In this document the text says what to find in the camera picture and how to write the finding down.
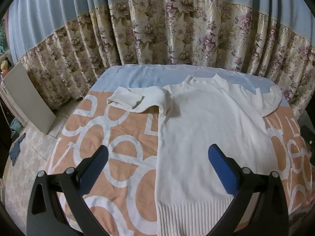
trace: bedsheet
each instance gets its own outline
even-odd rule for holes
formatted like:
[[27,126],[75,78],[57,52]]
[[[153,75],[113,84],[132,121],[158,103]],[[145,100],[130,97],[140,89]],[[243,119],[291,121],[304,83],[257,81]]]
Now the bedsheet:
[[[274,83],[265,78],[218,68],[169,66],[117,66],[108,69],[91,88],[66,122],[48,159],[48,174],[77,166],[104,144],[109,161],[88,195],[83,196],[100,224],[111,235],[156,235],[154,201],[158,146],[158,108],[129,113],[109,107],[107,98],[118,86],[165,86],[182,82],[188,75],[212,77],[218,73],[254,92],[269,92]],[[311,194],[312,174],[304,140],[286,100],[264,118],[278,160],[289,213]],[[64,195],[59,196],[66,215],[74,220]],[[239,227],[246,225],[243,218]]]

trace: tiled floor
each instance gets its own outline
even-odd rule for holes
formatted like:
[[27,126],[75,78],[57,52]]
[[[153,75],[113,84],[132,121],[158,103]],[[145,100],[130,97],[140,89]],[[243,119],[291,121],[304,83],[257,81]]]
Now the tiled floor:
[[25,235],[27,207],[36,174],[46,166],[63,125],[78,103],[68,101],[55,113],[57,118],[47,135],[29,123],[21,133],[26,132],[26,137],[20,144],[17,162],[12,166],[11,160],[7,161],[7,175],[4,175],[5,208]]

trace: floral curtain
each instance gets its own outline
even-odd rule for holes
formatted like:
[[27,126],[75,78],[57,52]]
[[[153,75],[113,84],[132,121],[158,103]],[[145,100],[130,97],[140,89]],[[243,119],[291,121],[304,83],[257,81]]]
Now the floral curtain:
[[299,117],[315,90],[315,48],[287,26],[223,0],[128,0],[66,23],[21,58],[51,109],[112,65],[193,64],[267,77]]

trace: metal screw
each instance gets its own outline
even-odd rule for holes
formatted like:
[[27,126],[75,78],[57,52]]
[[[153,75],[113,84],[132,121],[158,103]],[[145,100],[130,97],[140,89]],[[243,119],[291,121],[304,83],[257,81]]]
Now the metal screw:
[[252,171],[250,170],[250,168],[248,168],[248,167],[242,168],[242,171],[243,171],[244,174],[249,174],[250,172],[252,172]]
[[67,168],[67,170],[66,170],[67,174],[72,174],[73,172],[74,172],[74,168],[73,167]]
[[41,170],[41,171],[39,171],[39,172],[37,173],[37,176],[39,176],[39,177],[41,177],[41,176],[43,176],[43,175],[45,175],[45,171],[43,171],[43,170]]
[[276,172],[276,171],[271,172],[271,175],[272,175],[273,177],[278,177],[278,176],[279,176],[278,172]]

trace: ribbed cuff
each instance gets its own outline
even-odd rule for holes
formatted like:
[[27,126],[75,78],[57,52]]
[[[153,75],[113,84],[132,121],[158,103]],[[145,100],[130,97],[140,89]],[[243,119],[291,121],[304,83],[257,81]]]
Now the ribbed cuff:
[[158,236],[206,235],[219,221],[233,198],[186,205],[157,203]]

